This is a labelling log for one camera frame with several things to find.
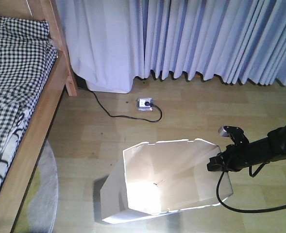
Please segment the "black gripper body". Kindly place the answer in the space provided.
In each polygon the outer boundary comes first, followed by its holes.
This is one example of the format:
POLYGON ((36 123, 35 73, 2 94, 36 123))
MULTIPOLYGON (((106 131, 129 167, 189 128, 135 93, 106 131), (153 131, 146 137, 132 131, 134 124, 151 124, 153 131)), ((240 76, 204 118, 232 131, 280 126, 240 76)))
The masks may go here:
POLYGON ((239 172, 240 170, 250 167, 250 162, 247 161, 242 151, 241 146, 228 145, 226 150, 218 153, 216 156, 209 158, 207 170, 214 171, 232 171, 239 172))

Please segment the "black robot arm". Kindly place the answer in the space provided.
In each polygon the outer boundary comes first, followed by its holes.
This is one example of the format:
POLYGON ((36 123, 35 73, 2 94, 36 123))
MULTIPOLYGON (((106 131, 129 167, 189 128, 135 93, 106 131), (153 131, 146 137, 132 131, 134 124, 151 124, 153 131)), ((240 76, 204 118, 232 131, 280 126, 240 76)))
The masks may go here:
POLYGON ((222 126, 219 134, 234 142, 226 150, 209 158, 208 171, 238 172, 246 167, 286 159, 286 125, 267 134, 267 137, 250 142, 244 131, 236 126, 222 126))

